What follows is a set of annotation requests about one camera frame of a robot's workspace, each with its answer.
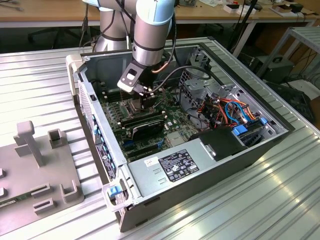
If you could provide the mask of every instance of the blue latch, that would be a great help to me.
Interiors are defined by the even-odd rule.
[[[261,117],[260,118],[260,121],[261,121],[261,123],[263,124],[263,125],[266,125],[267,124],[267,119],[265,119],[264,117]]]
[[[119,185],[112,186],[112,187],[108,188],[107,192],[108,192],[110,198],[112,198],[115,195],[122,193],[122,187]]]
[[[94,125],[94,127],[93,127],[93,134],[97,134],[98,131],[99,131],[99,130],[98,130],[98,125],[96,124],[96,125]]]
[[[246,127],[243,126],[243,125],[235,126],[235,127],[233,128],[233,133],[234,133],[236,136],[238,136],[238,135],[240,135],[240,134],[243,134],[243,133],[245,133],[246,131],[248,131],[248,129],[246,129]]]

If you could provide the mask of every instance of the aluminum extrusion table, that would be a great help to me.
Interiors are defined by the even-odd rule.
[[[84,202],[31,223],[3,239],[319,239],[320,132],[214,40],[205,43],[296,131],[254,165],[120,233],[101,195],[101,181],[72,102],[65,57],[71,48],[0,55],[0,144],[10,144],[15,122],[30,119],[36,134],[66,131]],[[212,64],[222,82],[226,73]]]
[[[273,51],[264,62],[260,70],[257,72],[257,76],[261,77],[266,69],[268,68],[271,61],[275,58],[276,54],[280,51],[282,46],[287,42],[289,37],[294,37],[295,41],[291,47],[286,51],[284,57],[289,59],[293,54],[293,51],[299,43],[307,45],[310,49],[316,51],[320,54],[320,27],[289,27],[277,45],[274,47]],[[309,79],[315,71],[320,68],[320,61],[307,73],[306,79]]]

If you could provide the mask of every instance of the desk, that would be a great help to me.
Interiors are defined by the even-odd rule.
[[[320,132],[216,41],[193,38],[179,40],[178,44],[199,42],[219,55],[295,127],[295,132],[252,166],[121,233],[115,214],[103,200],[102,183],[68,82],[66,56],[92,50],[87,47],[2,54],[0,146],[14,141],[15,121],[32,120],[36,135],[55,128],[66,131],[85,199],[10,232],[1,240],[319,239]],[[228,83],[229,77],[219,67],[213,65],[211,70]]]
[[[0,7],[0,28],[46,28],[81,26],[85,15],[85,4],[81,0],[19,0],[24,12]],[[312,26],[318,19],[309,15],[304,19],[296,16],[282,17],[269,9],[271,5],[262,5],[263,10],[249,17],[246,30],[243,33],[233,55],[238,56],[248,37],[257,23],[296,23],[307,22]],[[211,7],[200,1],[195,7],[177,6],[177,24],[233,24],[237,23],[239,15],[228,13],[221,5]],[[89,26],[100,25],[100,14],[96,7],[89,6]]]

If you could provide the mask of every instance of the warning label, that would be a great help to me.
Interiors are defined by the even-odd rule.
[[[199,171],[186,149],[160,158],[158,161],[171,182],[178,181]]]

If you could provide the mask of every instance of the black cable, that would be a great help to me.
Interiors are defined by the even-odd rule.
[[[119,0],[115,0],[115,2],[119,5],[119,7],[121,8],[122,12],[125,13],[125,15],[128,16],[128,18],[130,18],[130,20],[136,24],[136,21],[133,19],[133,17],[127,12],[127,10],[125,10],[125,7],[119,2]]]
[[[89,83],[91,83],[91,84],[94,84],[94,83],[96,83],[96,82],[101,83],[101,80],[98,79],[98,78],[94,78],[94,79],[91,79],[91,80],[89,81]]]
[[[124,29],[125,29],[125,34],[126,34],[126,47],[127,47],[127,49],[129,49],[129,33],[128,33],[126,21],[125,21],[125,18],[124,18],[124,15],[122,14],[122,12],[120,12],[120,14],[121,14],[121,18],[122,18],[122,21],[124,24]]]
[[[312,83],[312,81],[314,80],[315,76],[317,76],[317,75],[319,75],[319,74],[320,74],[320,72],[313,74],[312,77],[310,78],[310,80],[308,80],[308,82]]]
[[[301,61],[303,61],[303,60],[305,60],[305,59],[307,59],[307,58],[309,58],[309,56],[305,56],[305,57],[301,58],[295,65],[297,65],[298,63],[300,63]],[[291,81],[293,81],[292,76],[293,76],[293,75],[297,75],[297,77],[294,78],[294,80],[302,79],[301,73],[295,73],[295,74],[290,75],[293,70],[294,70],[294,69],[292,68],[291,71],[289,72],[288,76],[286,76],[285,78],[286,78],[286,79],[291,79]]]
[[[96,37],[95,40],[93,40],[93,41],[87,41],[85,44],[83,44],[83,47],[86,46],[87,44],[97,43],[98,39],[99,39],[99,38],[111,27],[111,25],[114,23],[115,14],[116,14],[116,11],[113,10],[112,19],[111,19],[110,24]]]
[[[176,25],[176,15],[175,15],[175,11],[173,11],[173,15],[172,15],[172,26],[173,26],[173,38],[172,38],[172,50],[171,50],[171,54],[169,57],[169,60],[167,62],[167,64],[169,65],[169,63],[171,62],[171,60],[173,59],[173,56],[175,54],[176,51],[176,43],[177,43],[177,25]]]
[[[298,51],[302,46],[303,46],[303,44],[300,43],[300,45],[296,48],[296,50],[294,50],[294,52],[291,54],[291,57],[289,58],[289,60],[292,59],[292,57],[297,53],[297,51]]]
[[[183,83],[181,84],[181,86],[180,86],[180,91],[179,91],[179,105],[180,105],[180,108],[181,108],[186,114],[188,114],[191,118],[198,119],[199,121],[204,122],[205,124],[208,124],[205,120],[203,120],[203,119],[201,119],[201,118],[199,118],[199,117],[193,116],[193,115],[191,115],[190,113],[188,113],[187,110],[184,110],[184,108],[182,107],[182,104],[181,104],[181,95],[182,95],[181,92],[183,91],[183,90],[182,90],[182,87],[183,87]]]
[[[123,24],[124,24],[125,33],[129,37],[129,33],[128,33],[128,29],[127,29],[127,25],[126,25],[126,21],[125,21],[124,15],[122,14],[122,12],[120,12],[120,14],[121,14],[121,18],[122,18],[122,21],[123,21]]]
[[[314,80],[313,85],[314,85],[316,88],[318,88],[318,87],[316,86],[316,82],[317,82],[318,80],[320,80],[320,76],[319,76],[319,77],[317,77],[317,78],[316,78],[316,80]]]
[[[311,56],[311,51],[312,51],[312,49],[310,48],[309,56],[308,56],[308,58],[307,58],[307,60],[306,60],[306,63],[305,63],[305,65],[304,65],[304,67],[303,67],[302,70],[299,72],[299,75],[307,69],[308,62],[309,62],[309,58],[310,58],[310,56]]]
[[[88,8],[89,8],[89,4],[87,3],[85,5],[85,14],[84,14],[84,18],[82,21],[82,26],[81,26],[81,38],[80,38],[80,42],[79,42],[79,48],[82,45],[82,41],[84,39],[85,36],[85,32],[88,30]]]
[[[242,10],[241,10],[241,13],[240,13],[238,22],[237,22],[236,25],[235,25],[235,28],[234,28],[234,30],[233,30],[233,32],[232,32],[232,34],[231,34],[231,37],[229,38],[228,46],[231,44],[231,40],[233,39],[233,36],[234,36],[234,34],[235,34],[235,31],[236,31],[236,29],[237,29],[238,26],[239,26],[238,24],[240,23],[240,20],[241,20],[241,17],[242,17],[242,13],[244,12],[244,8],[245,8],[245,1],[246,1],[246,0],[243,0]]]
[[[181,70],[181,69],[196,69],[196,70],[202,71],[202,72],[208,74],[208,78],[206,78],[206,80],[211,79],[210,76],[212,76],[212,77],[214,77],[214,78],[216,77],[216,76],[214,76],[214,74],[213,74],[211,71],[208,71],[208,70],[206,70],[206,69],[204,69],[204,68],[202,68],[202,67],[198,67],[198,66],[188,66],[188,65],[186,65],[186,66],[180,66],[180,67],[177,67],[176,69],[174,69],[172,72],[170,72],[170,74],[163,80],[162,83],[160,83],[158,86],[156,86],[153,90],[147,91],[146,93],[147,93],[147,94],[152,94],[152,93],[156,92],[157,90],[159,90],[159,89],[166,83],[166,81],[167,81],[175,72],[177,72],[177,71],[179,71],[179,70]]]
[[[250,3],[250,7],[249,7],[247,13],[245,14],[242,22],[240,23],[239,26],[235,27],[235,36],[232,36],[230,38],[230,42],[227,46],[228,51],[231,51],[231,48],[233,47],[234,41],[237,38],[237,36],[240,36],[242,34],[242,31],[246,27],[247,20],[250,17],[250,14],[251,14],[252,10],[254,9],[255,5],[257,4],[257,1],[258,0],[252,0],[252,2]]]
[[[175,12],[173,12],[173,16],[172,16],[172,28],[173,28],[173,32],[174,32],[174,36],[175,36],[175,38],[174,37],[172,38],[172,48],[173,48],[173,46],[176,46],[175,45],[175,41],[177,41],[177,21],[176,21]],[[181,67],[182,64],[178,59],[178,56],[177,56],[177,53],[176,53],[176,47],[173,48],[173,55],[174,55],[176,64],[179,67]]]
[[[193,72],[191,72],[191,71],[189,71],[189,70],[187,70],[187,69],[185,69],[185,71],[186,71],[188,74],[190,74],[191,76],[193,76],[193,77],[195,77],[195,78],[197,78],[197,79],[201,79],[201,80],[209,80],[209,79],[210,79],[210,77],[208,78],[208,77],[204,77],[204,76],[195,75]]]

